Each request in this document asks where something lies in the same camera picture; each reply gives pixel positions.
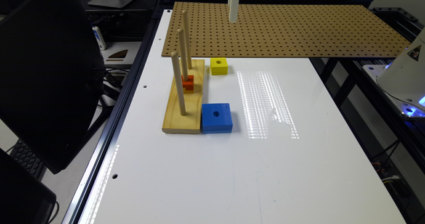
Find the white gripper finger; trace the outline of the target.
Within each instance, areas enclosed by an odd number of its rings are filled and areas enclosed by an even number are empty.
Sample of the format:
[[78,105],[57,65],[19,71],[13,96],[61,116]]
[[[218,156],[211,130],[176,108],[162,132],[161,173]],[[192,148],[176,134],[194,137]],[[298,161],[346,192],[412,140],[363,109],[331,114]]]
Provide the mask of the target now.
[[235,23],[237,21],[238,4],[239,4],[239,0],[228,0],[228,7],[229,7],[228,20],[231,23]]

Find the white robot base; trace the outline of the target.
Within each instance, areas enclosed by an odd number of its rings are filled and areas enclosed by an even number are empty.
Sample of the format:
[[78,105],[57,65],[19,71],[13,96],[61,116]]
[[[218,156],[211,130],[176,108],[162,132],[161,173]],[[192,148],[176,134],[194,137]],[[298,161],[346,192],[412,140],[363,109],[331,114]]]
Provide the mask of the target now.
[[363,70],[402,117],[424,119],[424,31],[390,64]]

